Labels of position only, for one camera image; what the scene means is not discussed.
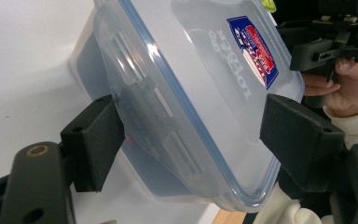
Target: black bracket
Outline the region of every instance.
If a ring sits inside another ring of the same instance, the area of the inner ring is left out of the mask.
[[[328,16],[309,23],[285,22],[278,32],[292,53],[290,69],[325,76],[328,82],[340,58],[358,63],[358,0],[321,0],[319,10]],[[305,105],[321,108],[325,99],[306,97]]]
[[[299,190],[331,193],[336,224],[356,224],[358,145],[348,151],[344,137],[344,132],[300,103],[268,95],[260,139]]]
[[[112,96],[95,100],[61,137],[17,153],[11,174],[0,179],[0,223],[76,223],[69,186],[101,191],[124,140]]]

